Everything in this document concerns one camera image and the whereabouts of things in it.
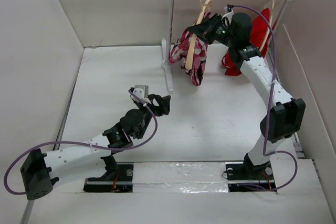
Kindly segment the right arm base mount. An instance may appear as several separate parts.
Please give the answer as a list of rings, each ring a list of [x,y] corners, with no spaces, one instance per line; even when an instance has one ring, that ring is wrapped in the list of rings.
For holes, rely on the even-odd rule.
[[[245,155],[243,161],[226,162],[222,177],[227,180],[230,193],[276,188],[270,161],[254,166],[248,155]]]

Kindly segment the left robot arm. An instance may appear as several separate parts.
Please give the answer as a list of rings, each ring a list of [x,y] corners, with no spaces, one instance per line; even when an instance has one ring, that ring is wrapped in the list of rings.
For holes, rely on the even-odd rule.
[[[151,121],[168,115],[171,96],[140,96],[140,89],[131,90],[136,105],[117,124],[86,142],[71,142],[69,147],[42,152],[34,147],[28,152],[20,173],[28,200],[46,196],[62,184],[88,178],[113,181],[120,177],[114,154],[135,148],[133,140],[143,139]]]

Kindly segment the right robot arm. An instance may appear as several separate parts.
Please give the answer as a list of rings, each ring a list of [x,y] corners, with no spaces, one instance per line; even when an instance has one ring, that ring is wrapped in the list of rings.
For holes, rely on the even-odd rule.
[[[220,14],[206,16],[200,24],[187,28],[207,44],[217,41],[228,47],[232,62],[253,84],[267,108],[260,122],[260,138],[241,167],[250,179],[260,175],[279,145],[299,131],[306,108],[303,99],[295,99],[274,78],[261,52],[250,42],[252,27],[249,15],[235,13],[230,19]]]

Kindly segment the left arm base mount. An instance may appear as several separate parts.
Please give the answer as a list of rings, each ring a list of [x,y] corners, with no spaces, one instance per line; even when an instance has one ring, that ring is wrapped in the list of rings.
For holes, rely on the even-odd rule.
[[[86,178],[86,193],[132,193],[134,163],[117,163],[113,155],[102,157],[105,173],[100,177]]]

